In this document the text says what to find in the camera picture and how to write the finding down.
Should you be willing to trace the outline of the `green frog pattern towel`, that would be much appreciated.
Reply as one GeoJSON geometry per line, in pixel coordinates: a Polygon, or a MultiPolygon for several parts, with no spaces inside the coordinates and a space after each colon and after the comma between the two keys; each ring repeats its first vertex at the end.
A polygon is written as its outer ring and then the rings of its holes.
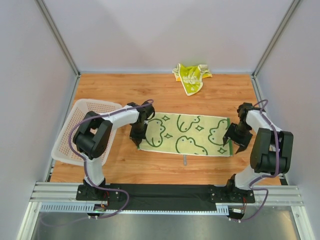
{"type": "Polygon", "coordinates": [[[148,121],[138,149],[185,156],[231,157],[233,144],[223,143],[228,117],[157,112],[148,121]]]}

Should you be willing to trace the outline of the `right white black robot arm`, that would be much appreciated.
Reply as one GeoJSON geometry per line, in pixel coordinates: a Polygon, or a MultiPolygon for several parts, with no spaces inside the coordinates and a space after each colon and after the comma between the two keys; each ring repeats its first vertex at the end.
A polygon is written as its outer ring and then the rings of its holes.
{"type": "Polygon", "coordinates": [[[231,176],[224,186],[209,188],[213,203],[254,203],[253,186],[263,179],[275,178],[289,171],[294,135],[277,127],[258,104],[244,102],[238,109],[238,123],[227,128],[222,143],[235,143],[237,152],[249,146],[255,132],[249,165],[231,176]]]}

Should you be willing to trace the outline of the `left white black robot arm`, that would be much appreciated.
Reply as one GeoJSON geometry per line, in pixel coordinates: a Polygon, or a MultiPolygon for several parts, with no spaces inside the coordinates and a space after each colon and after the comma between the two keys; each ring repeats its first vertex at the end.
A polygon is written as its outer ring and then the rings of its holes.
{"type": "Polygon", "coordinates": [[[138,105],[130,102],[123,108],[98,114],[89,111],[84,119],[77,123],[68,137],[73,153],[83,159],[84,180],[78,186],[76,200],[106,201],[112,191],[106,185],[103,174],[102,155],[112,144],[111,133],[126,125],[131,126],[129,138],[136,147],[146,139],[148,121],[155,116],[153,100],[148,99],[138,105]]]}

